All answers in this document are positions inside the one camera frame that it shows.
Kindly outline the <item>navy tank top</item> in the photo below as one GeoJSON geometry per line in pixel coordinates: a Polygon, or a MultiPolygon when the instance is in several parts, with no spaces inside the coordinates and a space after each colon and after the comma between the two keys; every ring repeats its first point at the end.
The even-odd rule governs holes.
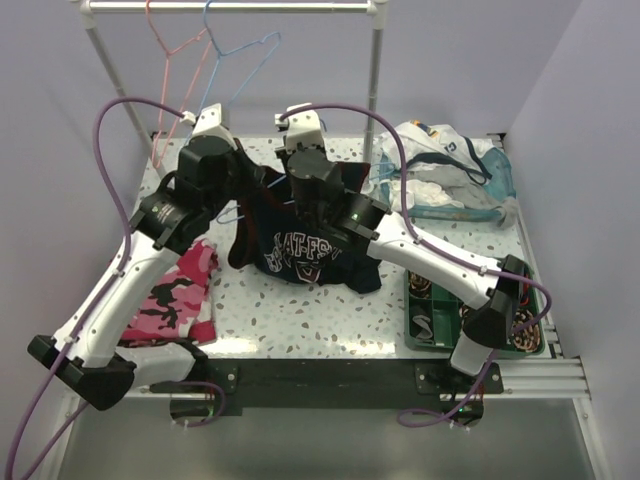
{"type": "Polygon", "coordinates": [[[262,273],[295,284],[343,284],[358,294],[381,288],[378,260],[344,252],[295,215],[284,173],[266,165],[265,185],[238,200],[228,263],[234,269],[255,266],[262,273]]]}

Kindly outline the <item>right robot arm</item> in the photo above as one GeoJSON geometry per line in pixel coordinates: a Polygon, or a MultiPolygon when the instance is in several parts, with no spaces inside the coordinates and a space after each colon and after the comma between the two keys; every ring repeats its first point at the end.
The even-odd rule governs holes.
{"type": "Polygon", "coordinates": [[[448,290],[471,311],[445,369],[448,386],[469,392],[511,335],[525,264],[508,255],[484,257],[417,227],[385,204],[347,188],[341,166],[320,147],[275,152],[300,221],[332,246],[403,267],[448,290]]]}

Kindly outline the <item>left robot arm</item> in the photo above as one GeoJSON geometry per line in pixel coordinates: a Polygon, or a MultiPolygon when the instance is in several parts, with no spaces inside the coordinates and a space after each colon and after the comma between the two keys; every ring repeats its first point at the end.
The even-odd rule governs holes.
{"type": "Polygon", "coordinates": [[[122,247],[90,297],[55,334],[35,336],[29,354],[99,411],[140,386],[174,382],[185,392],[200,390],[207,356],[188,341],[133,349],[118,343],[161,277],[262,178],[239,139],[192,137],[176,170],[127,219],[122,247]]]}

